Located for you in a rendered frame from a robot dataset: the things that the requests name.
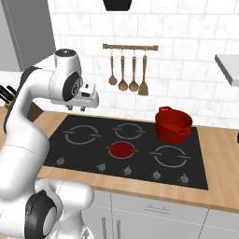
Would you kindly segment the grey cupboard door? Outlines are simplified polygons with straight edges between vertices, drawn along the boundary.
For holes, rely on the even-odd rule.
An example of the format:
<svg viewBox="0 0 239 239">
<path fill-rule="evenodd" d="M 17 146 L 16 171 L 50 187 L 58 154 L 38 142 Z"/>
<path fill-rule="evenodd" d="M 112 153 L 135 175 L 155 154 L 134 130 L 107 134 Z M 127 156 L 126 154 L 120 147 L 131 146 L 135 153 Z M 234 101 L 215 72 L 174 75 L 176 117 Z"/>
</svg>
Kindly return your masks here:
<svg viewBox="0 0 239 239">
<path fill-rule="evenodd" d="M 92 205 L 82 212 L 84 222 L 94 235 L 94 239 L 104 239 L 102 217 L 106 219 L 107 239 L 114 239 L 112 232 L 111 195 L 109 192 L 95 190 Z"/>
<path fill-rule="evenodd" d="M 171 219 L 155 218 L 121 210 L 113 211 L 117 239 L 117 219 L 121 239 L 198 239 L 202 226 Z"/>
</svg>

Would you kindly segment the wooden spatula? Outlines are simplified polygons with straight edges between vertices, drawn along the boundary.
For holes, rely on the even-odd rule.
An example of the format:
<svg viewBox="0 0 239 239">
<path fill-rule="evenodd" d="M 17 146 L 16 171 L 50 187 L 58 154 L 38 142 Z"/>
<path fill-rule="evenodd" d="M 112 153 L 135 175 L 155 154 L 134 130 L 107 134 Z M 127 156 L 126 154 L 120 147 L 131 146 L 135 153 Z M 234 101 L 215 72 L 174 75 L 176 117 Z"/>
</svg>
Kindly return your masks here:
<svg viewBox="0 0 239 239">
<path fill-rule="evenodd" d="M 143 79 L 138 89 L 138 94 L 141 96 L 148 95 L 148 85 L 146 83 L 146 70 L 147 70 L 147 55 L 143 57 Z"/>
</svg>

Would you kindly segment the black range hood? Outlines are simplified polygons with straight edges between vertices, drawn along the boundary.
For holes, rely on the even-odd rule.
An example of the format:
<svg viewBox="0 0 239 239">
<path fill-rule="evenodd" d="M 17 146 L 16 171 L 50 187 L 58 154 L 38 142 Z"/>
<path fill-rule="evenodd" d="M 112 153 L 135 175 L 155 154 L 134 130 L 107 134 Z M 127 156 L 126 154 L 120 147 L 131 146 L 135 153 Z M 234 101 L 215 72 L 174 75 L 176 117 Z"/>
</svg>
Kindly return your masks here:
<svg viewBox="0 0 239 239">
<path fill-rule="evenodd" d="M 128 11 L 132 0 L 103 0 L 107 11 Z"/>
</svg>

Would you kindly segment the grey drawer front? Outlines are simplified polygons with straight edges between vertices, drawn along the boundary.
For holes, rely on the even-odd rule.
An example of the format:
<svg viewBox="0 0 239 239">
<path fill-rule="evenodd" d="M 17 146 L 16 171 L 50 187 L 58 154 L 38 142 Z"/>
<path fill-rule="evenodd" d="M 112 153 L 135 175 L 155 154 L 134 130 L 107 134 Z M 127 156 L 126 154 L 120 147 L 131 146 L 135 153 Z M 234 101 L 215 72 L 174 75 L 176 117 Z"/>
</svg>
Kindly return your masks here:
<svg viewBox="0 0 239 239">
<path fill-rule="evenodd" d="M 207 210 L 205 208 L 175 204 L 164 201 L 150 200 L 147 198 L 133 197 L 123 194 L 112 193 L 112 206 L 115 210 L 136 213 L 139 215 L 147 215 L 158 218 L 167 218 L 194 224 L 202 224 L 205 220 Z M 165 206 L 171 211 L 170 215 L 144 210 L 146 205 Z"/>
<path fill-rule="evenodd" d="M 239 214 L 210 209 L 199 239 L 239 239 Z"/>
</svg>

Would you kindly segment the red pot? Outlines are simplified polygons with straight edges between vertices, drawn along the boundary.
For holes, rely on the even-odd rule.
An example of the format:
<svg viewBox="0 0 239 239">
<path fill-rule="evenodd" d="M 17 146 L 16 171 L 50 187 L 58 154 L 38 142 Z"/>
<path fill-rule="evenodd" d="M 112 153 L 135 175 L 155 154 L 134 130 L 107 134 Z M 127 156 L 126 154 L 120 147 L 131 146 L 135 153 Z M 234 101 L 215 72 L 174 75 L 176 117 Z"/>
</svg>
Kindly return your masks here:
<svg viewBox="0 0 239 239">
<path fill-rule="evenodd" d="M 179 144 L 184 142 L 190 135 L 192 118 L 187 113 L 161 106 L 155 115 L 156 135 L 168 144 Z"/>
</svg>

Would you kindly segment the wooden ladle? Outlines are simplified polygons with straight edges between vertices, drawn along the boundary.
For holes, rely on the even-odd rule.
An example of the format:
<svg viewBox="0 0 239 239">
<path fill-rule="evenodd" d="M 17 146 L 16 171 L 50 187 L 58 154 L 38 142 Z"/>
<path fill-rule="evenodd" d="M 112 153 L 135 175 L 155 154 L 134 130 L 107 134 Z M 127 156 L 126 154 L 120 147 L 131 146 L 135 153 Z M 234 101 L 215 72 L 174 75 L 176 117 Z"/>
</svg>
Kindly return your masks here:
<svg viewBox="0 0 239 239">
<path fill-rule="evenodd" d="M 135 81 L 135 69 L 136 69 L 136 56 L 133 56 L 133 80 L 129 84 L 129 90 L 132 92 L 138 91 L 138 84 Z"/>
</svg>

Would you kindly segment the wooden knife block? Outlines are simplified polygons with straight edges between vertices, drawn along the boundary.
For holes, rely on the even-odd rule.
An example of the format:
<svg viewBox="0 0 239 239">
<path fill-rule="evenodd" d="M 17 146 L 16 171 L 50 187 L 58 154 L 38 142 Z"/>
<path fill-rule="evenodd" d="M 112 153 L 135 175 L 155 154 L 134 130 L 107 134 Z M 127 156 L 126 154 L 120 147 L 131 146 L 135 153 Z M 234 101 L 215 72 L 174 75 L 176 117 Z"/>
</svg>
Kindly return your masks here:
<svg viewBox="0 0 239 239">
<path fill-rule="evenodd" d="M 42 113 L 43 110 L 35 103 L 32 103 L 27 114 L 27 119 L 34 122 Z"/>
</svg>

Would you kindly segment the wooden utensil rail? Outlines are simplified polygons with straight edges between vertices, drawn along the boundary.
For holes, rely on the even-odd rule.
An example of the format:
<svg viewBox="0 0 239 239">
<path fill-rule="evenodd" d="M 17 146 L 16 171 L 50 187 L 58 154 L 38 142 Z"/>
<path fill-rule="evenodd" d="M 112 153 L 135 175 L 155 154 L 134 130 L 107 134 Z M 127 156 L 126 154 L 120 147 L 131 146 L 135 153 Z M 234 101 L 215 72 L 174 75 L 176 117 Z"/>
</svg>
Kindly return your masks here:
<svg viewBox="0 0 239 239">
<path fill-rule="evenodd" d="M 110 45 L 110 44 L 103 44 L 103 49 L 132 49 L 132 50 L 154 50 L 158 51 L 159 46 L 135 46 L 135 45 Z"/>
</svg>

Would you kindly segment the black hob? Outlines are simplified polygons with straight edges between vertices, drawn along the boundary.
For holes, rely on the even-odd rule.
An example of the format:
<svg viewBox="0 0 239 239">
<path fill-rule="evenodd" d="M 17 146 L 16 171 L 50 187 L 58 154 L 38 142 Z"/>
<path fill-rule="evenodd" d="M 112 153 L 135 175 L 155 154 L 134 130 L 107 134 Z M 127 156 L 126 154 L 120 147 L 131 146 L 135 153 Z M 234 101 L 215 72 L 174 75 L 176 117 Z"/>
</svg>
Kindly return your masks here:
<svg viewBox="0 0 239 239">
<path fill-rule="evenodd" d="M 97 166 L 106 165 L 104 172 Z M 207 190 L 196 128 L 180 144 L 162 142 L 151 122 L 67 116 L 49 138 L 46 166 Z M 128 176 L 123 170 L 129 166 Z M 152 174 L 158 170 L 160 180 Z M 185 174 L 189 182 L 180 177 Z"/>
</svg>

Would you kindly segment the large wooden spoon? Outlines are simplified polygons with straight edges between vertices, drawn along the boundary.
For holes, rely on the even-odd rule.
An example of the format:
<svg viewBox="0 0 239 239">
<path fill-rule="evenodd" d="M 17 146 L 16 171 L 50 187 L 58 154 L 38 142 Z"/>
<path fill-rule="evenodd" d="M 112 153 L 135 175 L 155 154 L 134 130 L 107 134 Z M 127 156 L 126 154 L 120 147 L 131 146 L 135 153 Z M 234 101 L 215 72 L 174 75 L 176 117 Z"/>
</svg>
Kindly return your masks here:
<svg viewBox="0 0 239 239">
<path fill-rule="evenodd" d="M 124 54 L 121 54 L 120 63 L 121 63 L 121 81 L 119 83 L 119 90 L 120 91 L 127 91 L 128 90 L 128 84 L 124 79 L 124 63 L 125 63 Z"/>
</svg>

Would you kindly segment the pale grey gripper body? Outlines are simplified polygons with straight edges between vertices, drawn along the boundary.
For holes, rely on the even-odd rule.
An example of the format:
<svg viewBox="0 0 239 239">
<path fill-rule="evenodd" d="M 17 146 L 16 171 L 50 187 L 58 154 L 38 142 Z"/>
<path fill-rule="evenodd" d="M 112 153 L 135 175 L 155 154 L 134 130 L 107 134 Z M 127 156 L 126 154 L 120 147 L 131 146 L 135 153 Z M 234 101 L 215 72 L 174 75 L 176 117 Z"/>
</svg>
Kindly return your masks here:
<svg viewBox="0 0 239 239">
<path fill-rule="evenodd" d="M 68 102 L 61 102 L 52 100 L 55 105 L 72 105 L 74 106 L 86 106 L 86 108 L 96 108 L 99 105 L 99 95 L 97 91 L 94 91 L 93 94 L 88 94 L 86 92 L 79 92 L 73 99 Z"/>
</svg>

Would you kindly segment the small wooden spoon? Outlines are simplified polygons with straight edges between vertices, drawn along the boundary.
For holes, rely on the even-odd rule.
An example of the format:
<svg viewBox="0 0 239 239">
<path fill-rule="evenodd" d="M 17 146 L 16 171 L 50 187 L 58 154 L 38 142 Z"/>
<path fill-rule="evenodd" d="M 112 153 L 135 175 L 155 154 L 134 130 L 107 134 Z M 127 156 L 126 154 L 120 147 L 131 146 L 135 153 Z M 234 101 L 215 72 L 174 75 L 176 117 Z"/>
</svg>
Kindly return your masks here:
<svg viewBox="0 0 239 239">
<path fill-rule="evenodd" d="M 108 83 L 112 86 L 115 86 L 118 81 L 114 76 L 114 57 L 113 56 L 110 56 L 110 66 L 111 66 L 111 76 L 108 80 Z"/>
</svg>

